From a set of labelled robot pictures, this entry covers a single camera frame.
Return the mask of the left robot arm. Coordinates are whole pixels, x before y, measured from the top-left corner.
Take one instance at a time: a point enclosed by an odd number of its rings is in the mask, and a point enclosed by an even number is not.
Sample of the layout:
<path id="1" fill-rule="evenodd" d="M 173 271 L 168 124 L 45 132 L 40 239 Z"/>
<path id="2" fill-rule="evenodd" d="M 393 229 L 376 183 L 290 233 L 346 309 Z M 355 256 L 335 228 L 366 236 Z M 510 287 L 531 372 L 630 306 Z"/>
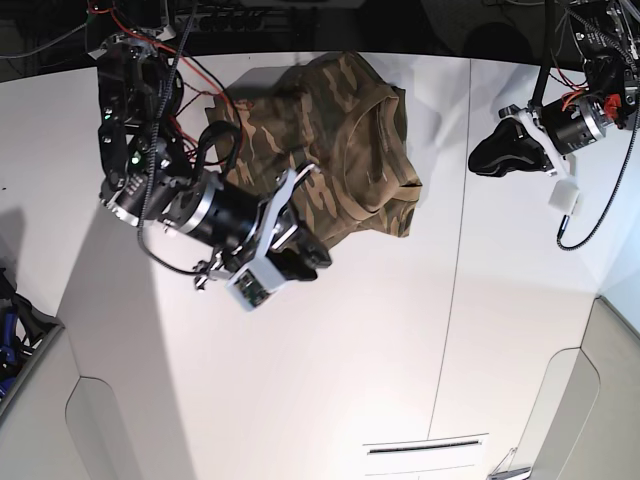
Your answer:
<path id="1" fill-rule="evenodd" d="M 605 138 L 607 129 L 639 129 L 639 8 L 631 1 L 564 5 L 584 81 L 544 104 L 543 77 L 556 68 L 545 55 L 533 98 L 499 111 L 500 121 L 468 157 L 469 170 L 500 178 L 511 172 L 558 173 L 566 157 Z"/>

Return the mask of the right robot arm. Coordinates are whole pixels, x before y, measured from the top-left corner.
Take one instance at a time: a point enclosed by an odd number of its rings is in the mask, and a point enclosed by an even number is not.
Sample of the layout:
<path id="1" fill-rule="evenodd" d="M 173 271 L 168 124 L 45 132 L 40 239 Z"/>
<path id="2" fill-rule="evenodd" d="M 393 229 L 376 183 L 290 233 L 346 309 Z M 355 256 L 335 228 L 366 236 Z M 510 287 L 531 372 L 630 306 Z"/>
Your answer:
<path id="1" fill-rule="evenodd" d="M 269 293 L 312 281 L 332 263 L 293 197 L 310 163 L 283 167 L 263 193 L 232 178 L 248 143 L 239 115 L 214 120 L 198 138 L 178 121 L 187 40 L 168 45 L 169 9 L 139 2 L 92 1 L 86 41 L 98 73 L 102 205 L 133 226 L 150 252 L 158 223 L 207 246 L 208 258 L 186 270 L 197 288 L 223 280 L 237 290 Z"/>

